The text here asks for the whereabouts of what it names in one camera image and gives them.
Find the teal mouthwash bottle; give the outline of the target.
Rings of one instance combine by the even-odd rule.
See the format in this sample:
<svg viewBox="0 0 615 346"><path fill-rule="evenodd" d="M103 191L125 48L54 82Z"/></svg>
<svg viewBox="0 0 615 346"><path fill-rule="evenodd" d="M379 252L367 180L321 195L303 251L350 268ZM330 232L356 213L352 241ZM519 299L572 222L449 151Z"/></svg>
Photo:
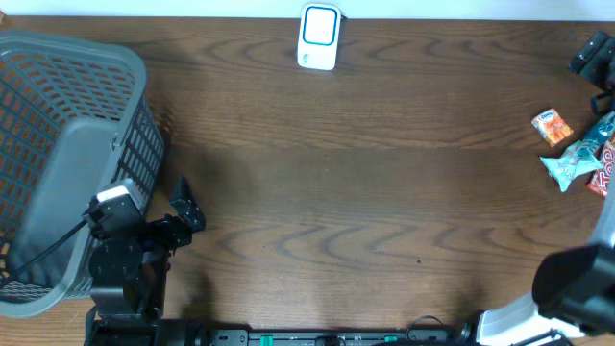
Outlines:
<svg viewBox="0 0 615 346"><path fill-rule="evenodd" d="M604 145L614 133L614 112L603 116L580 141L578 155L583 160L593 157L598 149Z"/></svg>

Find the small orange tissue pack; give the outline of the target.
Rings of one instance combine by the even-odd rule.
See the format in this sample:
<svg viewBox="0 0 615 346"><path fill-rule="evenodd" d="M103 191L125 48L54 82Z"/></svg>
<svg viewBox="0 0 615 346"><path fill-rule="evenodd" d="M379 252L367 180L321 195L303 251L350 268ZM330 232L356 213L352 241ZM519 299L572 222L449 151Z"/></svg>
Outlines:
<svg viewBox="0 0 615 346"><path fill-rule="evenodd" d="M555 109L548 109L532 118L532 126L551 147L574 133Z"/></svg>

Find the mint green snack pouch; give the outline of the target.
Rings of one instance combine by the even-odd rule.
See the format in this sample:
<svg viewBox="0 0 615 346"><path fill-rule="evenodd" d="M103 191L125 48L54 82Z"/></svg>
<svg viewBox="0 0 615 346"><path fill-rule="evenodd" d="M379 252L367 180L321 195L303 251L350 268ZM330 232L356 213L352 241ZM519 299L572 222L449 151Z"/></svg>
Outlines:
<svg viewBox="0 0 615 346"><path fill-rule="evenodd" d="M571 182L578 176L603 168L596 158L599 145L593 141L578 140L571 144L559 158L540 160L554 178L561 192L565 192Z"/></svg>

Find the red Top chocolate bar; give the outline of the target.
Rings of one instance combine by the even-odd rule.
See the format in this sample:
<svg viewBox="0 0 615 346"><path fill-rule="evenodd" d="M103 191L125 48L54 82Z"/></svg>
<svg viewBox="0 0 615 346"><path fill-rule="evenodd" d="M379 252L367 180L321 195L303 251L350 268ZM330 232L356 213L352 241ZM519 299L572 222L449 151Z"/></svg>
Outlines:
<svg viewBox="0 0 615 346"><path fill-rule="evenodd" d="M611 141L608 141L603 145L600 152L600 163L603 167L593 172L593 175L586 187L592 192L602 197L606 197L610 177L614 169L614 144Z"/></svg>

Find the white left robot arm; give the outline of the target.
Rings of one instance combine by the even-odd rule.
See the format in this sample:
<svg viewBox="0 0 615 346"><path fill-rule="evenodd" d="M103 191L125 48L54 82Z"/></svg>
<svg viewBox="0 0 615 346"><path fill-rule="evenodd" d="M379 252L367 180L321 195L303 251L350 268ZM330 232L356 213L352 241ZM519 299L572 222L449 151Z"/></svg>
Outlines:
<svg viewBox="0 0 615 346"><path fill-rule="evenodd" d="M174 215L148 221L132 179L92 197L83 218L100 242L88 260L94 307L86 316L86 345L205 345L198 322L164 319L169 258L206 228L206 218L181 177L169 199Z"/></svg>

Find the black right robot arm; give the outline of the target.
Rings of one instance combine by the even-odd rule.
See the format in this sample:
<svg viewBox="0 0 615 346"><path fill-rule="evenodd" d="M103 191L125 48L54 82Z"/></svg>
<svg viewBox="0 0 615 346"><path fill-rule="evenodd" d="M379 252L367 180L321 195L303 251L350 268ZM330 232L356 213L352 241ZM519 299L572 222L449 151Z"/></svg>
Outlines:
<svg viewBox="0 0 615 346"><path fill-rule="evenodd" d="M597 32L576 53L570 70L603 93L591 99L598 122L559 158L540 160L561 192L581 175L612 174L597 157L614 142L614 36ZM609 98L604 111L597 103ZM571 339L614 334L614 183L587 245L548 255L530 293L464 326L460 339L475 345L573 345Z"/></svg>

